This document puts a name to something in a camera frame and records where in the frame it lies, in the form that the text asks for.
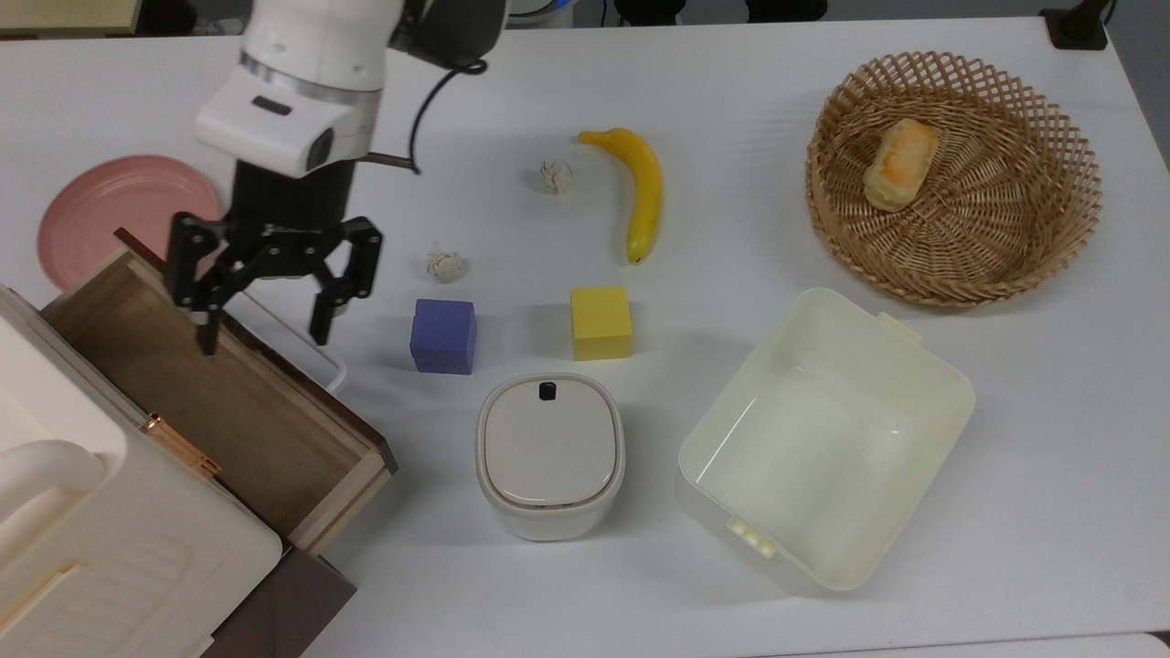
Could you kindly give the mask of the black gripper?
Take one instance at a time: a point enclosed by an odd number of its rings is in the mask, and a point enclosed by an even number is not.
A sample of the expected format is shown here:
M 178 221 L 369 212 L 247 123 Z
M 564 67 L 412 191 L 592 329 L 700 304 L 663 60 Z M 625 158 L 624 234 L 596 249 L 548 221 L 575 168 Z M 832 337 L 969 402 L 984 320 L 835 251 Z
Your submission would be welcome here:
M 383 249 L 383 233 L 367 217 L 346 219 L 356 162 L 317 167 L 301 178 L 238 162 L 225 222 L 187 212 L 172 217 L 165 288 L 172 303 L 197 325 L 197 345 L 218 351 L 226 304 L 245 292 L 243 263 L 280 251 L 260 267 L 262 277 L 303 277 L 319 283 L 309 334 L 326 345 L 333 318 L 355 299 L 369 297 Z M 335 276 L 325 259 L 347 244 L 346 269 Z M 308 261 L 303 251 L 308 247 Z

